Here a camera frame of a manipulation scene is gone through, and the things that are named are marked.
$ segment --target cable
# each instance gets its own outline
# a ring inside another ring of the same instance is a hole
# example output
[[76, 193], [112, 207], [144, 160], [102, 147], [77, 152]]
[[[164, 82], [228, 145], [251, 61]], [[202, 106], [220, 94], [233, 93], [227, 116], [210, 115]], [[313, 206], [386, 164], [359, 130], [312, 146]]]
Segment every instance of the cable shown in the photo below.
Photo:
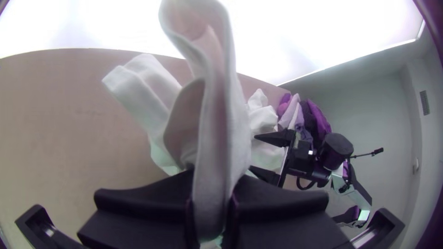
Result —
[[300, 177], [297, 177], [297, 188], [299, 188], [300, 190], [308, 190], [310, 188], [312, 188], [315, 185], [316, 182], [311, 181], [306, 187], [302, 187], [300, 184]]

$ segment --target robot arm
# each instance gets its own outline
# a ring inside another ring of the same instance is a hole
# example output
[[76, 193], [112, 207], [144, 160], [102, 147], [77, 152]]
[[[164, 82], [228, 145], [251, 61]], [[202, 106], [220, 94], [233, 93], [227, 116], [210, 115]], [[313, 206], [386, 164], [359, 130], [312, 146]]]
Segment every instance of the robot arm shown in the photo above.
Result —
[[[299, 133], [293, 130], [282, 130], [255, 136], [256, 139], [286, 147], [285, 158], [281, 166], [277, 186], [283, 187], [286, 175], [296, 176], [297, 186], [301, 190], [312, 187], [315, 183], [322, 188], [331, 180], [331, 188], [339, 196], [348, 196], [356, 206], [348, 209], [344, 214], [333, 217], [339, 225], [349, 227], [363, 227], [369, 219], [372, 198], [363, 186], [357, 181], [350, 162], [351, 158], [364, 155], [376, 155], [383, 152], [383, 148], [372, 153], [351, 156], [353, 145], [341, 134], [330, 133], [318, 151], [311, 150], [307, 141], [300, 139]], [[308, 187], [301, 187], [299, 178], [311, 180]]]

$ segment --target white cloth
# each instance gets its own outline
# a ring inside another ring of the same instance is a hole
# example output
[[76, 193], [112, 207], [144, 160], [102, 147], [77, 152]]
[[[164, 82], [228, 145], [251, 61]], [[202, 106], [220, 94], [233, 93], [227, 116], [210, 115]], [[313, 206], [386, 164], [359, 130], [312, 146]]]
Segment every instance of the white cloth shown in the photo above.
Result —
[[149, 134], [151, 158], [168, 175], [179, 172], [163, 142], [163, 133], [181, 89], [175, 78], [151, 54], [141, 54], [117, 66], [103, 78], [113, 96]]
[[[179, 93], [164, 142], [172, 157], [180, 158], [179, 165], [194, 164], [197, 235], [210, 240], [222, 232], [234, 186], [251, 163], [251, 130], [237, 79], [231, 24], [216, 0], [163, 0], [159, 20], [195, 78]], [[194, 144], [195, 158], [188, 154]]]
[[222, 232], [233, 188], [251, 164], [251, 129], [231, 26], [215, 0], [163, 0], [159, 19], [194, 80], [180, 89], [144, 54], [103, 82], [148, 132], [156, 164], [194, 167], [196, 230], [201, 240], [210, 240]]
[[247, 103], [249, 113], [249, 127], [251, 128], [251, 155], [252, 165], [267, 170], [276, 170], [283, 163], [284, 148], [254, 139], [255, 135], [277, 131], [278, 116], [272, 106], [268, 105], [268, 98], [261, 89], [249, 98]]

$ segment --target white wall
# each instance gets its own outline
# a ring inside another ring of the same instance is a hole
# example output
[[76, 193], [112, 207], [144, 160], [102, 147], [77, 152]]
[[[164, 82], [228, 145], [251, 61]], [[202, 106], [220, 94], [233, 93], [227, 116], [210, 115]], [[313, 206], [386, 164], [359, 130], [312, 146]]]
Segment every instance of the white wall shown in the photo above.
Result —
[[[401, 72], [413, 131], [412, 158], [420, 161], [419, 173], [410, 184], [410, 199], [403, 221], [407, 228], [400, 248], [414, 248], [420, 240], [440, 195], [443, 184], [443, 71], [434, 46], [422, 59], [409, 61]], [[419, 92], [426, 90], [431, 113], [424, 116]]]
[[[407, 99], [399, 74], [356, 82], [310, 98], [322, 109], [332, 131], [353, 143], [355, 154], [384, 147], [384, 152], [375, 157], [355, 159], [353, 166], [357, 179], [372, 196], [374, 212], [385, 207], [401, 218], [412, 177], [412, 142]], [[360, 232], [345, 230], [350, 237]]]

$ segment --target pile of clothes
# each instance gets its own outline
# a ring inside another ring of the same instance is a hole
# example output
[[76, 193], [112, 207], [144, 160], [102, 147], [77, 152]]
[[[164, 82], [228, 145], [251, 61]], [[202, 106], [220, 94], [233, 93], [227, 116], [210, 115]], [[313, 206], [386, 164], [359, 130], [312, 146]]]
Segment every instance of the pile of clothes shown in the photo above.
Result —
[[278, 130], [290, 129], [301, 134], [301, 139], [311, 143], [317, 150], [326, 134], [331, 133], [331, 125], [322, 111], [310, 99], [300, 101], [299, 94], [285, 94], [277, 109]]

